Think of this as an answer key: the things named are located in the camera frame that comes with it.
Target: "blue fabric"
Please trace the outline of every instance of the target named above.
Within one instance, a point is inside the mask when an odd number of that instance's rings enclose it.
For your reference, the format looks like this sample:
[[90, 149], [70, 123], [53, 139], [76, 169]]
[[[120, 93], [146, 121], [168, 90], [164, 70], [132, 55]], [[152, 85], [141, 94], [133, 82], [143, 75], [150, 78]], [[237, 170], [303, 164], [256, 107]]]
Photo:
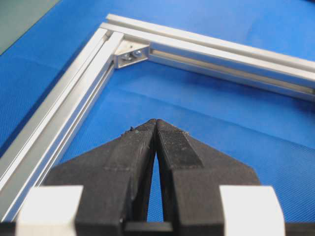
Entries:
[[[314, 11], [305, 0], [62, 0], [0, 56], [0, 153], [108, 13], [315, 60]], [[115, 72], [61, 162], [150, 118], [252, 166], [286, 221], [315, 221], [314, 104], [151, 62]], [[157, 176], [155, 165], [153, 221]]]

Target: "gray surface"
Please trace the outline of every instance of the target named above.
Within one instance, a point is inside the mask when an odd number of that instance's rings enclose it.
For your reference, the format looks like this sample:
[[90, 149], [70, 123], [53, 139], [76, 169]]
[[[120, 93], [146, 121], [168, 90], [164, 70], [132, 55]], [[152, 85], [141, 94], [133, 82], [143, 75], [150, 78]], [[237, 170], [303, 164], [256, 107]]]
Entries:
[[0, 55], [59, 0], [0, 0]]

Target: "aluminum frame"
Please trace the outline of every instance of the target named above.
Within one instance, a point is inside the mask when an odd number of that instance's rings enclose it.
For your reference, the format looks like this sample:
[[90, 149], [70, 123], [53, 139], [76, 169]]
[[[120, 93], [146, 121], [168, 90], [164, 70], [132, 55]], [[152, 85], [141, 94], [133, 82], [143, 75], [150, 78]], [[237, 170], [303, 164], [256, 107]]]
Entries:
[[149, 60], [247, 86], [315, 101], [315, 62], [109, 14], [0, 158], [0, 220], [15, 218], [29, 188], [40, 185], [124, 55], [144, 45]]

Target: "metal beam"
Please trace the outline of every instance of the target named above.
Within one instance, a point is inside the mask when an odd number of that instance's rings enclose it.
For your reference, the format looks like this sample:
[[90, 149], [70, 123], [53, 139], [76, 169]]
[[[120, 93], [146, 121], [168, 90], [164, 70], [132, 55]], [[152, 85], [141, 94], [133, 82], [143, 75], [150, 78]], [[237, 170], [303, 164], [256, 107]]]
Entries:
[[109, 14], [0, 158], [0, 219], [62, 156], [114, 69], [148, 59], [315, 101], [315, 62]]

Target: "bolt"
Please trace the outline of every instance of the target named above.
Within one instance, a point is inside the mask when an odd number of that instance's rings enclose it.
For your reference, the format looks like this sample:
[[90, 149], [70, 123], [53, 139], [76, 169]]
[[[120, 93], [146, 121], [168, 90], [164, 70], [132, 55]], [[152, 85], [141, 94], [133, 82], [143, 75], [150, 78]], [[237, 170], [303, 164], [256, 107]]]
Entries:
[[122, 60], [132, 60], [130, 53], [123, 54], [121, 58]]
[[142, 57], [142, 51], [141, 51], [141, 50], [133, 51], [133, 52], [132, 52], [132, 55], [133, 55], [135, 58], [140, 58], [140, 57]]

